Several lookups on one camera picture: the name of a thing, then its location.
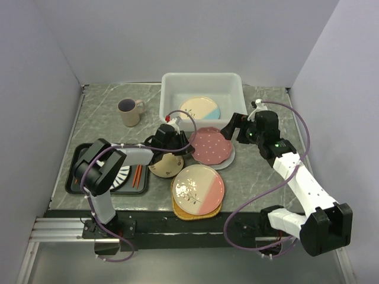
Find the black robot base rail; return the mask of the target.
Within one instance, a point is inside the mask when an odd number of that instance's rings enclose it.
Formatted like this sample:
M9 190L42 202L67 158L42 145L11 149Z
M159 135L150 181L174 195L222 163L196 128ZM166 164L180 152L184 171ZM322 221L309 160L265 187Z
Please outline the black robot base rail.
M119 211L116 225L104 231L93 220L89 211L48 210L44 217L76 218L82 226L80 237L89 240L113 239L113 231L130 241L121 243L122 251L151 249L207 249L229 247L223 234L224 223L229 216L221 212L215 217L184 221L169 211ZM229 223L228 237L239 246L255 248L283 240L286 233L263 232L258 228L259 214L239 213Z

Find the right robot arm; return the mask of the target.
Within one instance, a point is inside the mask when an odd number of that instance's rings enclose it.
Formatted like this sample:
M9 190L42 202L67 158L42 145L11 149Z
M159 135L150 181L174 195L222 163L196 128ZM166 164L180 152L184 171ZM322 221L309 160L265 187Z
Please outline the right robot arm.
M296 237L311 256L348 246L352 209L331 197L305 167L291 142L281 138L278 115L258 111L249 120L247 115L234 113L221 134L231 140L235 129L239 130L239 143L258 146L261 156L285 180L304 210L303 215L298 215L281 205L262 209L258 221L261 233L282 231Z

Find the beige and pink plate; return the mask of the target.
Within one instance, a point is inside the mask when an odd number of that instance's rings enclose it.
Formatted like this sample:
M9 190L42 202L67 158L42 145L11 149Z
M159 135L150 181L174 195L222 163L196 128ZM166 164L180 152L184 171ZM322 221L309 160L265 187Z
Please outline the beige and pink plate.
M224 194L224 182L218 172L201 164L184 168L172 185L175 203L191 215L214 211L221 205Z

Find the beige and blue plate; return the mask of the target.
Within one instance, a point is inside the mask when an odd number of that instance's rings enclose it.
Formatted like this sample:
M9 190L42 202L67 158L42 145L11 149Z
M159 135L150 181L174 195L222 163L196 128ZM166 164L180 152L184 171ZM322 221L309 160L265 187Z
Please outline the beige and blue plate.
M210 98L196 96L184 101L180 110L190 114L195 120L217 120L220 118L219 106Z

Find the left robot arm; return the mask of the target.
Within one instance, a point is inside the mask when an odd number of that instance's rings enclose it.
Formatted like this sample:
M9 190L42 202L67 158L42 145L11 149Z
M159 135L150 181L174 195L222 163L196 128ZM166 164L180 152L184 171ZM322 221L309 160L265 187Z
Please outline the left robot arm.
M185 133L162 124L156 133L139 144L111 145L97 139L72 168L89 198L92 214L97 219L97 231L106 238L118 229L116 211L111 201L110 187L122 166L150 166L162 160L166 153L184 156L195 151Z

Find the pink polka dot plate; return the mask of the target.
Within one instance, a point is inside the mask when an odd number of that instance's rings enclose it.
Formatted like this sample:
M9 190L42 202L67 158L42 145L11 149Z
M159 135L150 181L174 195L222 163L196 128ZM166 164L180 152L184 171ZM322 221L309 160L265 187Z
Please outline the pink polka dot plate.
M196 133L192 133L189 140L194 148L194 160L207 166L223 163L233 150L232 142L226 140L215 127L200 128Z

